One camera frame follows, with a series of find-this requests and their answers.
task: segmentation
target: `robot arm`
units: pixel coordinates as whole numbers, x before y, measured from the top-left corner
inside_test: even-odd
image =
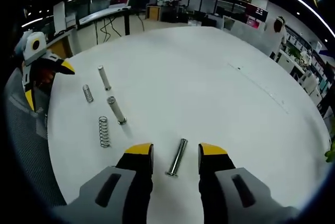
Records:
[[[298,214],[272,199],[270,189],[245,168],[235,168],[220,147],[199,145],[199,174],[204,223],[281,223]]]
[[[146,223],[152,191],[153,144],[134,145],[116,167],[107,167],[54,213],[71,223]]]
[[[30,108],[35,111],[34,82],[35,73],[42,68],[73,75],[74,70],[65,60],[47,50],[47,42],[42,32],[33,32],[27,38],[20,41],[23,46],[24,66],[22,86]]]

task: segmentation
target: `white robot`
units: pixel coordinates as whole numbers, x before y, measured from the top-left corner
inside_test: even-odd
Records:
[[[47,49],[47,42],[43,32],[33,32],[27,38],[22,38],[22,51],[24,56],[22,85],[30,108],[35,111],[34,73],[39,68],[54,72],[73,75],[72,66],[56,54]]]

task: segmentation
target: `metal pin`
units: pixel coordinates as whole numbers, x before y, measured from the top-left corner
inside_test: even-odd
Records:
[[[127,122],[126,117],[122,114],[120,107],[118,106],[116,99],[114,97],[107,98],[107,103],[109,104],[111,110],[114,112],[120,125],[124,125]]]
[[[182,157],[184,155],[187,142],[188,141],[186,139],[181,139],[180,140],[178,151],[177,151],[177,153],[174,157],[174,160],[173,160],[173,162],[170,166],[170,169],[167,172],[165,172],[166,175],[173,176],[173,177],[178,177],[177,172],[178,172]]]
[[[100,65],[98,67],[98,70],[99,70],[99,74],[101,76],[101,79],[103,80],[103,83],[104,83],[104,86],[105,86],[105,90],[109,91],[111,89],[111,86],[110,86],[109,81],[107,79],[104,67],[102,65]]]

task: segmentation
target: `metal spring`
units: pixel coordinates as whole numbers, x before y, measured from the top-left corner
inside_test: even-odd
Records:
[[[108,123],[105,116],[99,117],[99,137],[100,146],[103,148],[110,147],[108,135]]]
[[[92,103],[93,102],[93,96],[92,96],[90,88],[87,84],[85,84],[83,86],[83,91],[84,91],[84,95],[86,97],[87,102]]]

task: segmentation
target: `round white table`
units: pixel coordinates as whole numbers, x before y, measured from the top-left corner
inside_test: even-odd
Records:
[[[230,34],[208,27],[153,30],[68,61],[76,74],[56,75],[48,116],[51,163],[67,203],[127,148],[146,142],[154,144],[148,223],[203,222],[200,142],[226,149],[236,167],[263,181],[284,206],[303,206],[324,176],[329,134],[316,106],[285,70]],[[124,126],[106,102],[111,95],[128,118]],[[100,116],[108,118],[106,149],[99,145]],[[189,142],[179,177],[168,177],[180,138]]]

